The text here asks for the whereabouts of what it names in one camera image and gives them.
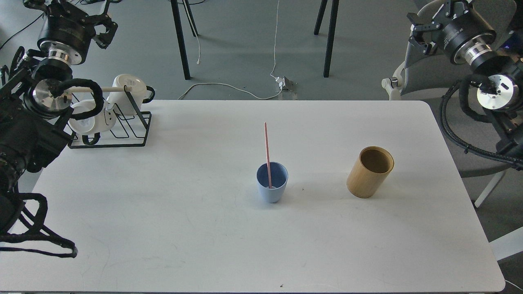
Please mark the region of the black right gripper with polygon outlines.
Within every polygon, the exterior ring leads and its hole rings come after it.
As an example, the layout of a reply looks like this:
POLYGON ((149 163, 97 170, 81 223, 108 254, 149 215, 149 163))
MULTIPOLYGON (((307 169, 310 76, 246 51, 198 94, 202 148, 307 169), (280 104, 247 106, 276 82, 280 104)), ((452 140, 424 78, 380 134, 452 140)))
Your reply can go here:
POLYGON ((453 65, 481 63, 494 55, 491 44, 496 33, 465 0, 447 0, 433 16, 422 20, 408 13, 411 22, 409 44, 425 56, 441 49, 453 65), (424 34, 431 32, 429 41, 424 34))

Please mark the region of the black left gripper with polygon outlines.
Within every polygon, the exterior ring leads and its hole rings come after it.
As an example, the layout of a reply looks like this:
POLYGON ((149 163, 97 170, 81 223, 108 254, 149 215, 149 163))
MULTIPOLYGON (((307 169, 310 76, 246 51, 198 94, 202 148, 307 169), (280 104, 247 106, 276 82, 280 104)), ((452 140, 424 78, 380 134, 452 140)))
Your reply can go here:
POLYGON ((94 41, 99 48, 107 49, 114 38, 118 25, 112 20, 109 9, 112 0, 105 0, 100 13, 88 15, 67 0, 25 0, 24 6, 43 11, 45 22, 37 41, 43 52, 59 49, 69 55, 69 63, 80 65, 85 62, 94 41), (102 25, 104 32, 96 35, 95 26, 102 25))

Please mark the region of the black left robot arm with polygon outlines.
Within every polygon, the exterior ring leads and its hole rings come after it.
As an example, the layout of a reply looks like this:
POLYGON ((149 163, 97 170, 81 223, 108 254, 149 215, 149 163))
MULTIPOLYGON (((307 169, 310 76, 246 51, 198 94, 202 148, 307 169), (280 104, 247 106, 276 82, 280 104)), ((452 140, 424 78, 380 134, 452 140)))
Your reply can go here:
POLYGON ((69 249, 59 258, 75 258, 77 248, 45 226, 47 199, 22 193, 24 172, 38 172, 54 161, 73 136, 69 119, 92 118, 102 112, 103 91, 93 80, 73 78, 72 65, 85 62, 91 41, 106 49, 118 25, 103 11, 88 15, 67 0, 24 0, 24 7, 42 12, 38 49, 20 47, 11 67, 1 69, 0 180, 1 242, 45 241, 69 249))

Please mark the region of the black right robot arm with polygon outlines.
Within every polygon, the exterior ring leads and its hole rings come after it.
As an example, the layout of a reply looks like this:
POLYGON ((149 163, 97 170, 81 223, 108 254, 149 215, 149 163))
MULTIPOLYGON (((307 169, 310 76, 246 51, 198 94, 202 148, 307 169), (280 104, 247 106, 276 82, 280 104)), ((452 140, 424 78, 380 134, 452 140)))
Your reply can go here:
POLYGON ((413 48, 424 56, 443 52, 452 65, 468 65, 471 71, 443 96, 439 119, 446 137, 465 153, 522 170, 522 126, 513 122, 522 110, 522 61, 493 49, 497 31, 467 0, 445 0, 428 17, 408 13, 407 18, 413 48), (495 128, 500 137, 495 153, 467 143, 450 128, 446 109, 456 91, 465 115, 495 128))

